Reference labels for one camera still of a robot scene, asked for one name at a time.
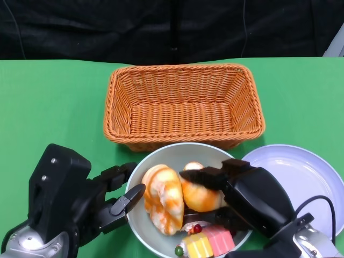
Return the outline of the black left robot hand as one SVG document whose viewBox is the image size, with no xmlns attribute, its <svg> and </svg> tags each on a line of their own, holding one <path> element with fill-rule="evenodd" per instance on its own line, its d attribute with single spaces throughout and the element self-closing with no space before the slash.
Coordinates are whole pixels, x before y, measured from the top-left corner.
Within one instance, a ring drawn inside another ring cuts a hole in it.
<svg viewBox="0 0 344 258">
<path fill-rule="evenodd" d="M 67 232 L 84 246 L 124 225 L 146 186 L 140 183 L 122 197 L 105 197 L 126 183 L 136 166 L 113 166 L 89 179 L 90 161 L 72 149 L 48 145 L 29 180 L 30 228 L 44 243 Z"/>
</svg>

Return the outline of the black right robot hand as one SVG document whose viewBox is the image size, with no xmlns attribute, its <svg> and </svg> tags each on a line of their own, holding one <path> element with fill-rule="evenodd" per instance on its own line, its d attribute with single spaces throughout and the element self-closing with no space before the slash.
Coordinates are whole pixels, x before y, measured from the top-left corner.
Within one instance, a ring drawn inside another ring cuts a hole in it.
<svg viewBox="0 0 344 258">
<path fill-rule="evenodd" d="M 277 179 L 262 167 L 228 159 L 220 169 L 205 167 L 180 172 L 182 179 L 223 194 L 224 207 L 199 212 L 203 221 L 237 232 L 256 230 L 272 238 L 293 220 L 295 211 Z"/>
</svg>

